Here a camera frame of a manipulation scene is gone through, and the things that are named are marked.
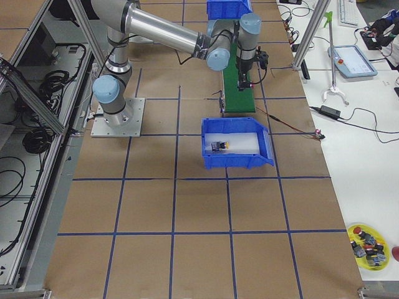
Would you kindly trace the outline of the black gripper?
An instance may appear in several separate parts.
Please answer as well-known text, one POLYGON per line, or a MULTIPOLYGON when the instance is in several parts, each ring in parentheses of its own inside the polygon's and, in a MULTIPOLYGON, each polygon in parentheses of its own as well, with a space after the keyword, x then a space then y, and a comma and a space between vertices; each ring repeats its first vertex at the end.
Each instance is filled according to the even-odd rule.
POLYGON ((243 59, 236 57, 236 67, 238 70, 238 90, 240 92, 248 88, 248 78, 247 73, 252 69, 254 59, 243 59))

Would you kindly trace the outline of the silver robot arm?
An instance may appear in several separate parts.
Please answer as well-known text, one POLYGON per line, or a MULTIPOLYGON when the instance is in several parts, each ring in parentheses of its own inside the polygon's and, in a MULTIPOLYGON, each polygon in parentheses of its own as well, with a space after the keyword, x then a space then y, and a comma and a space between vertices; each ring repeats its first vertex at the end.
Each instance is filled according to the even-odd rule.
POLYGON ((267 68, 268 55, 258 47, 261 18, 253 13, 249 1, 208 1, 208 29, 197 32, 162 19, 141 9, 138 1, 92 1, 92 7, 107 29, 110 52, 105 60, 106 73, 97 78, 93 93, 103 110, 108 126, 118 127, 133 117, 123 94, 132 74, 128 61, 130 36, 143 37, 174 50, 205 60, 214 71, 227 68, 231 48, 236 46, 238 90, 255 83, 248 77, 255 62, 267 68))

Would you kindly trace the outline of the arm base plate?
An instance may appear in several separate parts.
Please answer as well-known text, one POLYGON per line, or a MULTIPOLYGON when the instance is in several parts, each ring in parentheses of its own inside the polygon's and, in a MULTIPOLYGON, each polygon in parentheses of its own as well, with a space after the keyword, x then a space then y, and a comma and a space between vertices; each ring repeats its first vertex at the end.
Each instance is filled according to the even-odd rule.
POLYGON ((154 43, 154 41, 152 39, 140 36, 140 35, 136 35, 136 34, 130 34, 129 35, 129 42, 133 42, 133 43, 138 43, 138 44, 152 44, 154 43))
POLYGON ((91 136, 94 138, 139 137, 142 130, 145 98, 126 98, 125 109, 119 114, 109 115, 99 103, 92 125, 91 136))

